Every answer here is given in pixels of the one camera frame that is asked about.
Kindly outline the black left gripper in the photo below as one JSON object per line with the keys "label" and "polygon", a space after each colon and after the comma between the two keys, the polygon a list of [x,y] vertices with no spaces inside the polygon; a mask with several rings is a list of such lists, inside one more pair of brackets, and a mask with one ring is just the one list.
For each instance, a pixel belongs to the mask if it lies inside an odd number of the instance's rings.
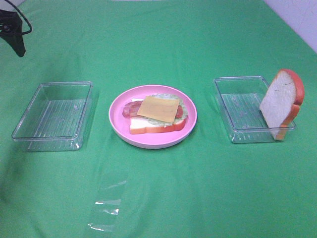
{"label": "black left gripper", "polygon": [[15,11],[0,11],[0,36],[15,51],[19,57],[25,55],[25,46],[22,37],[22,20]]}

